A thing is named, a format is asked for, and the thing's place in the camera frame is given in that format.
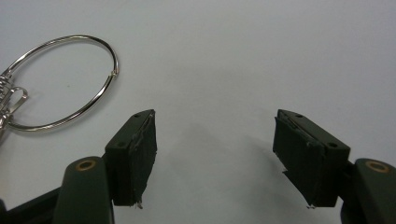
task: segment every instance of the silver ring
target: silver ring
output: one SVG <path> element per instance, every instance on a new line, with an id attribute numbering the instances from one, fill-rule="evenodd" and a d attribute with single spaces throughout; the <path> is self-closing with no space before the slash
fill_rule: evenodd
<path id="1" fill-rule="evenodd" d="M 51 48 L 56 45 L 60 45 L 63 43 L 69 43 L 69 42 L 74 42 L 74 41 L 90 41 L 94 43 L 98 43 L 101 46 L 105 47 L 111 54 L 113 58 L 113 70 L 111 71 L 110 75 L 108 76 L 105 85 L 102 87 L 101 90 L 99 90 L 98 93 L 87 103 L 85 104 L 81 109 L 78 111 L 74 112 L 73 114 L 63 118 L 59 119 L 55 122 L 49 123 L 49 124 L 44 124 L 44 125 L 37 125 L 37 126 L 25 126 L 18 124 L 12 120 L 12 113 L 18 109 L 24 101 L 27 99 L 27 91 L 24 88 L 21 87 L 12 87 L 11 85 L 11 79 L 13 76 L 13 72 L 25 61 L 27 61 L 29 58 L 37 54 L 38 52 Z M 88 109 L 90 109 L 106 92 L 108 87 L 110 86 L 111 82 L 116 78 L 118 73 L 120 72 L 119 69 L 119 61 L 117 59 L 116 52 L 114 51 L 113 48 L 110 47 L 110 45 L 107 44 L 102 39 L 99 39 L 94 36 L 89 36 L 89 35 L 68 35 L 60 38 L 53 39 L 51 41 L 48 41 L 34 49 L 29 50 L 27 53 L 23 54 L 17 61 L 15 61 L 6 71 L 3 72 L 3 74 L 0 76 L 0 112 L 1 112 L 1 121 L 0 124 L 6 124 L 6 125 L 0 125 L 0 129 L 4 129 L 5 126 L 8 126 L 12 129 L 18 130 L 18 131 L 24 131 L 24 132 L 38 132 L 38 131 L 46 131 L 48 129 L 52 129 L 55 127 L 58 127 L 60 125 L 66 124 L 69 121 L 72 121 L 73 119 L 77 119 L 80 117 L 82 114 L 84 114 Z M 7 106 L 9 98 L 12 93 L 15 91 L 23 91 L 22 93 L 22 98 L 13 106 Z"/>

